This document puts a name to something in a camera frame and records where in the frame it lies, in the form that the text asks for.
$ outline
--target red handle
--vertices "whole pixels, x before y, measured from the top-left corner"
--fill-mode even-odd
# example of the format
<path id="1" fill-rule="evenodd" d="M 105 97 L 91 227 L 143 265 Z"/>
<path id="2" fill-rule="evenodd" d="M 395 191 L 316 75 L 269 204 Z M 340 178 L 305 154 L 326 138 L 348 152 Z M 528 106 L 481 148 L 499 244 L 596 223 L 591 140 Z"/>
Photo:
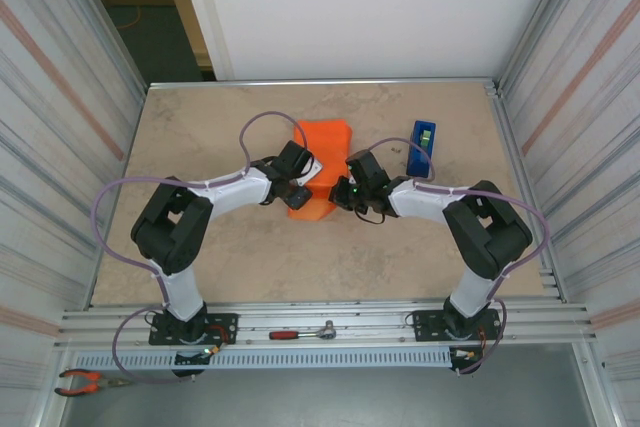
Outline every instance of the red handle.
<path id="1" fill-rule="evenodd" d="M 292 340 L 298 338 L 297 330 L 281 330 L 279 332 L 269 332 L 271 340 Z"/>
<path id="2" fill-rule="evenodd" d="M 62 372 L 58 377 L 64 378 L 75 376 L 84 377 L 90 383 L 80 387 L 79 389 L 61 389 L 58 387 L 53 391 L 62 397 L 80 397 L 81 395 L 94 394 L 100 390 L 98 384 L 95 383 L 102 378 L 102 374 L 100 372 L 92 372 L 85 369 L 72 369 Z"/>

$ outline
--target white wall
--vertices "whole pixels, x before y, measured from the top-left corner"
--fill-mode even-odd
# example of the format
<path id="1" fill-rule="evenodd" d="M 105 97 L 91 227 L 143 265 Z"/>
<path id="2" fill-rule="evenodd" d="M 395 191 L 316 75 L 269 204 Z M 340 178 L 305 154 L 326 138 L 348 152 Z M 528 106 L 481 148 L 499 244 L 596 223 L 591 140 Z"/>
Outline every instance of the white wall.
<path id="1" fill-rule="evenodd" d="M 221 80 L 494 76 L 538 0 L 193 0 Z"/>

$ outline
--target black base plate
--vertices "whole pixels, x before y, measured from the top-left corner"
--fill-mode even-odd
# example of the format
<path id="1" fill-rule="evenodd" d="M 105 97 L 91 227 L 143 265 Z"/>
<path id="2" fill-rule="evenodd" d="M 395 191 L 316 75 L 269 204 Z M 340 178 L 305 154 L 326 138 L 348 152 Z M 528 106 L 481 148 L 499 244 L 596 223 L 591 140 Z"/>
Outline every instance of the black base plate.
<path id="1" fill-rule="evenodd" d="M 182 345 L 189 347 L 191 345 L 222 345 L 222 336 L 220 329 L 205 328 L 205 332 L 197 342 L 186 344 L 171 333 L 166 332 L 162 326 L 166 325 L 164 316 L 167 314 L 156 314 L 151 322 L 151 331 L 149 333 L 149 345 Z M 227 333 L 227 344 L 236 343 L 236 334 L 238 332 L 238 314 L 206 314 L 205 324 L 207 326 L 219 325 Z"/>
<path id="2" fill-rule="evenodd" d="M 478 330 L 484 329 L 487 340 L 496 340 L 500 330 L 500 318 L 498 311 L 487 309 L 480 319 L 477 328 L 469 337 L 456 338 L 447 329 L 444 323 L 442 310 L 416 310 L 411 313 L 413 319 L 413 331 L 417 342 L 440 342 L 443 340 L 480 340 Z"/>

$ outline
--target cable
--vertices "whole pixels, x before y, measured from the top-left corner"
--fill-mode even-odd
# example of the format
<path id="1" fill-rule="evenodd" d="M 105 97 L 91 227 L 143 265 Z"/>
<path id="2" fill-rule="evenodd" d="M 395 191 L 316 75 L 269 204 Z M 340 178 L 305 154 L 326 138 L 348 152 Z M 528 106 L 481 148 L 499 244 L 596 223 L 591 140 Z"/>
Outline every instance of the cable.
<path id="1" fill-rule="evenodd" d="M 190 182 L 182 182 L 179 180 L 172 180 L 172 179 L 163 179 L 163 178 L 159 178 L 159 177 L 127 177 L 124 179 L 117 179 L 114 180 L 112 182 L 109 182 L 107 185 L 105 185 L 102 189 L 100 189 L 100 191 L 98 192 L 98 194 L 96 195 L 95 199 L 93 200 L 93 204 L 91 205 L 91 213 L 90 213 L 90 224 L 91 224 L 91 231 L 93 232 L 93 236 L 95 237 L 95 239 L 98 242 L 98 245 L 100 245 L 100 247 L 102 247 L 102 249 L 109 254 L 111 257 L 124 262 L 126 264 L 130 264 L 133 265 L 135 267 L 140 267 L 141 269 L 145 269 L 149 272 L 151 272 L 153 274 L 153 277 L 156 279 L 156 281 L 158 282 L 158 287 L 160 287 L 160 292 L 162 293 L 162 300 L 163 300 L 163 305 L 159 306 L 160 309 L 166 309 L 167 307 L 169 307 L 169 293 L 167 292 L 167 287 L 164 284 L 164 281 L 162 280 L 162 277 L 159 275 L 159 272 L 153 268 L 151 265 L 145 264 L 143 262 L 134 260 L 134 259 L 130 259 L 128 257 L 125 257 L 124 255 L 121 255 L 119 253 L 117 253 L 116 251 L 114 251 L 111 247 L 109 247 L 106 243 L 106 241 L 104 240 L 104 238 L 102 237 L 102 235 L 100 234 L 100 231 L 98 229 L 98 207 L 100 206 L 100 201 L 102 200 L 102 198 L 105 196 L 105 194 L 111 190 L 112 188 L 118 186 L 118 185 L 122 185 L 122 184 L 127 184 L 127 183 L 132 183 L 132 182 L 154 182 L 157 184 L 164 184 L 164 185 L 172 185 L 175 187 L 184 187 L 187 189 L 207 189 L 207 188 L 212 188 L 212 187 L 219 187 L 222 185 L 228 185 L 232 182 L 235 182 L 237 180 L 240 180 L 241 178 L 243 178 L 247 172 L 249 172 L 249 169 L 251 168 L 251 157 L 249 155 L 249 150 L 247 149 L 245 143 L 244 143 L 244 135 L 247 131 L 247 129 L 249 128 L 249 126 L 255 122 L 256 120 L 258 120 L 261 117 L 265 117 L 267 115 L 277 115 L 280 117 L 283 117 L 287 120 L 289 120 L 291 123 L 293 123 L 293 125 L 300 131 L 300 134 L 302 136 L 302 141 L 304 143 L 304 148 L 307 149 L 308 143 L 307 143 L 307 137 L 304 133 L 304 130 L 302 129 L 302 127 L 300 126 L 300 124 L 298 124 L 298 122 L 291 117 L 290 115 L 287 115 L 283 112 L 278 112 L 278 111 L 267 111 L 267 112 L 262 112 L 260 114 L 254 115 L 251 119 L 249 119 L 247 121 L 247 123 L 242 127 L 242 129 L 240 130 L 240 135 L 238 136 L 238 142 L 240 143 L 240 148 L 242 149 L 242 152 L 244 153 L 245 156 L 245 166 L 242 172 L 240 172 L 238 175 L 229 178 L 229 179 L 223 179 L 223 180 L 219 180 L 217 182 L 213 182 L 213 183 L 190 183 Z M 137 376 L 133 373 L 131 373 L 130 371 L 128 371 L 123 365 L 122 363 L 118 360 L 117 356 L 116 356 L 116 346 L 117 346 L 117 342 L 118 342 L 118 337 L 120 336 L 120 333 L 122 332 L 122 329 L 124 328 L 124 326 L 127 324 L 127 322 L 129 322 L 131 319 L 133 319 L 136 315 L 141 314 L 142 312 L 147 312 L 150 310 L 154 310 L 158 308 L 157 306 L 153 306 L 151 308 L 144 308 L 144 309 L 140 309 L 136 312 L 134 312 L 133 314 L 131 314 L 130 316 L 128 316 L 127 318 L 125 318 L 125 320 L 120 324 L 120 326 L 118 327 L 118 329 L 116 330 L 115 335 L 113 336 L 113 342 L 111 343 L 111 353 L 113 354 L 113 360 L 116 364 L 116 366 L 118 367 L 118 369 L 120 369 L 120 371 L 128 376 L 129 378 L 136 380 L 137 382 L 141 382 L 141 383 L 150 383 L 150 384 L 167 384 L 167 383 L 174 383 L 175 381 L 167 381 L 167 380 L 163 380 L 163 381 L 158 381 L 156 379 L 145 379 L 144 377 L 140 377 Z"/>
<path id="2" fill-rule="evenodd" d="M 222 340 L 222 342 L 225 344 L 229 343 L 229 335 L 227 334 L 225 328 L 221 325 L 212 324 L 207 327 L 207 330 L 217 330 L 218 332 L 220 332 L 220 339 Z"/>
<path id="3" fill-rule="evenodd" d="M 506 279 L 511 272 L 513 272 L 515 269 L 517 269 L 521 265 L 526 264 L 531 259 L 539 255 L 540 252 L 542 252 L 542 250 L 549 244 L 549 241 L 551 240 L 551 227 L 549 226 L 549 222 L 547 222 L 547 219 L 544 218 L 544 215 L 542 215 L 542 213 L 538 209 L 530 206 L 529 204 L 519 199 L 514 199 L 513 197 L 509 197 L 502 194 L 496 194 L 495 192 L 487 192 L 485 190 L 445 189 L 442 187 L 432 187 L 430 185 L 417 184 L 417 183 L 415 184 L 415 187 L 416 187 L 416 190 L 419 190 L 421 192 L 427 192 L 430 194 L 471 195 L 471 196 L 480 196 L 480 197 L 490 197 L 492 199 L 501 200 L 503 202 L 509 202 L 511 204 L 517 205 L 518 207 L 522 207 L 528 212 L 531 212 L 542 225 L 542 230 L 544 231 L 542 242 L 540 242 L 538 246 L 529 255 L 522 257 L 520 260 L 517 260 L 514 263 L 509 264 L 504 268 L 504 270 L 500 274 L 500 277 L 498 277 L 498 280 L 496 280 L 495 284 L 493 285 L 493 288 L 487 295 L 487 301 L 490 301 L 493 298 L 497 290 L 502 285 L 502 282 L 504 282 L 504 279 Z"/>
<path id="4" fill-rule="evenodd" d="M 366 217 L 363 217 L 362 214 L 358 212 L 358 209 L 353 209 L 353 212 L 356 214 L 356 217 L 358 217 L 361 221 L 366 222 L 368 224 L 373 224 L 373 225 L 384 224 L 384 221 L 387 218 L 386 215 L 382 214 L 382 220 L 380 222 L 374 222 L 373 220 L 369 220 Z"/>
<path id="5" fill-rule="evenodd" d="M 427 177 L 426 181 L 431 181 L 435 178 L 435 169 L 433 167 L 433 162 L 431 161 L 431 157 L 429 157 L 429 154 L 422 147 L 420 147 L 418 144 L 414 142 L 411 142 L 410 140 L 403 139 L 402 137 L 389 137 L 386 139 L 379 140 L 378 142 L 373 144 L 371 147 L 369 147 L 368 150 L 372 150 L 373 148 L 381 144 L 384 144 L 386 142 L 392 142 L 392 141 L 404 142 L 405 144 L 409 144 L 410 146 L 418 149 L 418 151 L 427 159 L 427 163 L 429 164 L 429 167 L 430 167 L 430 175 L 429 177 Z M 540 212 L 535 207 L 532 207 L 531 205 L 519 199 L 514 199 L 513 197 L 509 197 L 507 195 L 496 194 L 495 192 L 487 192 L 485 190 L 447 189 L 443 187 L 432 187 L 430 185 L 419 184 L 415 182 L 415 180 L 414 180 L 414 185 L 416 190 L 419 190 L 421 192 L 427 192 L 430 194 L 471 195 L 471 196 L 479 196 L 479 197 L 489 197 L 492 199 L 501 200 L 503 202 L 509 202 L 510 204 L 517 205 L 518 207 L 521 207 L 526 211 L 530 212 L 540 222 L 540 225 L 542 226 L 542 230 L 544 232 L 542 242 L 540 242 L 538 246 L 529 255 L 526 255 L 520 260 L 517 260 L 516 262 L 505 267 L 505 269 L 502 271 L 502 274 L 500 275 L 496 283 L 493 285 L 493 288 L 489 292 L 489 295 L 487 295 L 487 301 L 491 301 L 495 293 L 498 291 L 498 289 L 502 285 L 502 282 L 504 282 L 504 279 L 507 278 L 507 276 L 511 272 L 513 272 L 515 269 L 517 269 L 521 265 L 526 264 L 534 257 L 538 256 L 544 250 L 544 248 L 547 245 L 549 245 L 549 242 L 551 241 L 551 226 L 549 225 L 549 222 L 547 222 L 547 219 L 544 218 L 544 215 L 542 215 L 542 212 Z"/>
<path id="6" fill-rule="evenodd" d="M 482 326 L 478 329 L 478 337 L 480 337 L 480 348 L 482 349 L 482 354 L 484 354 L 484 349 L 487 348 L 487 334 Z"/>
<path id="7" fill-rule="evenodd" d="M 147 316 L 153 312 L 154 317 L 156 315 L 158 315 L 160 312 L 156 312 L 155 310 L 150 310 L 149 312 L 147 312 L 146 314 L 144 314 L 144 321 L 147 323 L 147 325 L 153 326 L 153 320 L 151 322 L 149 322 L 149 319 L 147 318 Z"/>
<path id="8" fill-rule="evenodd" d="M 129 321 L 131 321 L 134 317 L 140 315 L 142 312 L 151 312 L 154 309 L 162 309 L 162 306 L 152 305 L 151 307 L 143 307 L 142 309 L 138 309 L 133 314 L 129 314 L 129 316 L 127 316 L 127 318 L 124 319 L 118 326 L 118 328 L 116 329 L 116 333 L 113 336 L 113 342 L 111 342 L 111 356 L 113 357 L 113 362 L 116 364 L 116 367 L 120 369 L 120 372 L 129 377 L 131 380 L 135 380 L 136 382 L 140 382 L 142 384 L 177 384 L 180 382 L 184 382 L 188 379 L 188 377 L 181 379 L 152 379 L 149 377 L 140 377 L 139 375 L 136 375 L 133 372 L 127 370 L 125 366 L 122 365 L 122 362 L 120 362 L 120 359 L 118 359 L 116 346 L 118 344 L 118 338 L 120 337 L 124 326 L 127 325 L 127 323 L 129 323 Z"/>
<path id="9" fill-rule="evenodd" d="M 116 29 L 118 30 L 124 30 L 124 29 L 128 29 L 129 27 L 133 27 L 134 25 L 136 25 L 138 22 L 140 22 L 140 19 L 142 19 L 142 10 L 140 9 L 139 5 L 136 5 L 136 9 L 138 10 L 138 14 L 136 16 L 136 20 L 134 20 L 133 22 L 129 23 L 129 24 L 125 24 L 125 25 L 116 25 Z"/>
<path id="10" fill-rule="evenodd" d="M 429 157 L 429 154 L 422 147 L 420 147 L 419 145 L 415 144 L 414 142 L 411 142 L 410 140 L 403 139 L 401 137 L 389 137 L 387 139 L 383 139 L 383 140 L 380 140 L 380 141 L 376 142 L 371 147 L 369 147 L 369 150 L 372 150 L 373 148 L 377 147 L 380 144 L 384 144 L 386 142 L 391 142 L 391 141 L 404 142 L 404 143 L 409 144 L 412 147 L 418 149 L 418 151 L 427 159 L 427 163 L 429 164 L 429 167 L 430 167 L 431 175 L 426 180 L 427 181 L 431 181 L 431 180 L 433 180 L 435 178 L 435 170 L 434 170 L 434 167 L 433 167 L 433 162 L 431 161 L 431 157 Z M 480 365 L 482 365 L 484 363 L 484 361 L 486 359 L 488 359 L 493 354 L 493 352 L 495 351 L 496 347 L 498 346 L 498 344 L 502 340 L 502 336 L 504 335 L 504 329 L 505 329 L 505 326 L 507 325 L 507 307 L 506 307 L 506 305 L 504 304 L 504 302 L 501 299 L 494 298 L 493 296 L 495 295 L 495 293 L 498 291 L 498 289 L 500 288 L 500 286 L 502 285 L 504 280 L 508 277 L 508 275 L 511 272 L 513 272 L 515 269 L 517 269 L 521 265 L 526 264 L 527 262 L 529 262 L 534 257 L 538 256 L 544 250 L 544 248 L 547 245 L 549 245 L 549 242 L 551 241 L 551 226 L 549 225 L 549 222 L 547 221 L 547 219 L 544 218 L 544 215 L 542 215 L 542 212 L 540 212 L 538 209 L 532 207 L 531 205 L 529 205 L 529 204 L 527 204 L 527 203 L 525 203 L 525 202 L 523 202 L 523 201 L 521 201 L 519 199 L 514 199 L 513 197 L 509 197 L 509 196 L 502 195 L 502 194 L 496 194 L 495 192 L 487 192 L 487 191 L 484 191 L 484 190 L 446 189 L 446 188 L 442 188 L 442 187 L 440 187 L 440 188 L 432 187 L 430 185 L 419 184 L 419 183 L 415 182 L 415 180 L 414 180 L 414 186 L 415 186 L 416 190 L 418 190 L 418 191 L 427 192 L 427 193 L 431 193 L 431 194 L 471 195 L 471 196 L 489 197 L 489 198 L 492 198 L 492 199 L 501 200 L 503 202 L 509 202 L 509 203 L 517 205 L 517 206 L 525 209 L 526 211 L 530 212 L 531 214 L 533 214 L 533 216 L 536 217 L 536 219 L 540 222 L 540 225 L 542 226 L 542 230 L 543 230 L 542 242 L 540 242 L 538 244 L 538 246 L 529 255 L 526 255 L 523 258 L 521 258 L 520 260 L 517 260 L 517 261 L 513 262 L 512 264 L 508 265 L 507 267 L 505 267 L 504 270 L 502 271 L 502 273 L 500 274 L 500 277 L 498 277 L 498 279 L 494 283 L 493 287 L 491 288 L 491 291 L 487 295 L 487 302 L 491 302 L 493 300 L 495 302 L 498 302 L 500 304 L 500 306 L 502 307 L 502 326 L 500 328 L 500 332 L 498 333 L 498 338 L 493 343 L 491 348 L 487 351 L 486 355 L 484 355 L 478 362 L 472 364 L 469 367 L 466 367 L 466 368 L 462 369 L 461 371 L 459 371 L 459 373 L 460 374 L 465 374 L 465 373 L 468 373 L 468 372 L 470 372 L 472 370 L 475 371 L 475 369 L 480 367 Z"/>
<path id="11" fill-rule="evenodd" d="M 480 360 L 478 360 L 477 362 L 474 362 L 469 367 L 465 367 L 464 369 L 458 371 L 458 373 L 461 375 L 475 372 L 476 369 L 478 369 L 489 357 L 491 357 L 491 355 L 495 352 L 496 348 L 498 347 L 498 344 L 502 340 L 502 337 L 504 336 L 504 329 L 507 326 L 507 306 L 504 305 L 504 301 L 502 299 L 499 299 L 496 297 L 493 300 L 499 303 L 500 307 L 502 307 L 502 325 L 500 326 L 498 337 L 496 338 L 493 345 L 489 347 L 489 350 L 487 350 L 487 353 L 483 355 Z"/>
<path id="12" fill-rule="evenodd" d="M 433 166 L 431 157 L 429 157 L 429 154 L 427 154 L 427 152 L 415 142 L 412 142 L 407 139 L 403 139 L 402 137 L 387 137 L 386 139 L 379 140 L 378 142 L 373 144 L 371 147 L 369 147 L 367 150 L 373 150 L 379 145 L 386 144 L 387 142 L 404 142 L 405 144 L 408 144 L 411 147 L 418 149 L 418 152 L 420 152 L 423 155 L 423 157 L 427 159 L 427 164 L 429 164 L 429 176 L 425 179 L 425 181 L 431 182 L 433 179 L 436 178 L 436 168 Z"/>

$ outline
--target corrugated metal wall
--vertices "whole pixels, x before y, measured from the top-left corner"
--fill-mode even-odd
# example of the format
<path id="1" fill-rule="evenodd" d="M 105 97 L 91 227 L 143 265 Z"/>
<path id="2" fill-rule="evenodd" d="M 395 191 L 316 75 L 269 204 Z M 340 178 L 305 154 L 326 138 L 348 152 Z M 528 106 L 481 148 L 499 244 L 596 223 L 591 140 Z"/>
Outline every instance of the corrugated metal wall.
<path id="1" fill-rule="evenodd" d="M 92 0 L 0 0 L 3 427 L 34 414 L 61 312 L 84 307 L 91 201 L 122 175 L 144 87 Z"/>
<path id="2" fill-rule="evenodd" d="M 557 0 L 503 86 L 566 294 L 640 425 L 640 0 Z"/>

